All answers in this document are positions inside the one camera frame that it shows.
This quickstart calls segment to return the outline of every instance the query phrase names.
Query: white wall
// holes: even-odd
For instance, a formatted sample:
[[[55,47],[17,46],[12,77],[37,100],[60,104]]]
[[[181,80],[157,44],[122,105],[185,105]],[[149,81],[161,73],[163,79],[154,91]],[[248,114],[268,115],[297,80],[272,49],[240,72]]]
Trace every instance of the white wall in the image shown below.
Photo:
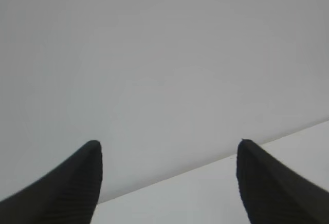
[[[327,0],[0,0],[0,199],[102,142],[101,201],[329,116]]]
[[[263,148],[329,190],[329,122]],[[236,155],[97,206],[92,224],[249,223],[235,177]]]

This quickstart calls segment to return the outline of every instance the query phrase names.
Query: gray wall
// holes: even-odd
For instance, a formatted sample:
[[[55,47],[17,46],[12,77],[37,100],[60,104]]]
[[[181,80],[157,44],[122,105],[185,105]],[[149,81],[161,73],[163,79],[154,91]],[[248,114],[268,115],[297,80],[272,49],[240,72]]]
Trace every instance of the gray wall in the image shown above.
[[[101,201],[329,116],[327,0],[0,0],[0,198],[84,142]]]

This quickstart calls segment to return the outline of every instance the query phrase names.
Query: white surface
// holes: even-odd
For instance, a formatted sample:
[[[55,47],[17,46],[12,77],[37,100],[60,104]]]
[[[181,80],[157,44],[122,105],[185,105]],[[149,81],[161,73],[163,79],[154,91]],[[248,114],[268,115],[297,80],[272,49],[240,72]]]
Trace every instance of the white surface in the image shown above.
[[[0,199],[90,139],[101,201],[329,116],[327,0],[0,0]]]
[[[329,122],[263,146],[329,190]],[[236,155],[97,206],[92,224],[247,224],[235,177]]]

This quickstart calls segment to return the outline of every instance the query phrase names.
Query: white ceiling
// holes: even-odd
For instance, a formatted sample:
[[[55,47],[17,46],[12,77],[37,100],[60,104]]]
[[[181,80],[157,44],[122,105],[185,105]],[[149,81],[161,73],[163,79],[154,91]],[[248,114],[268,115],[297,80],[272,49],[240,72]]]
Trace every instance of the white ceiling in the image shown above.
[[[102,142],[100,201],[329,117],[327,0],[0,0],[0,198]]]

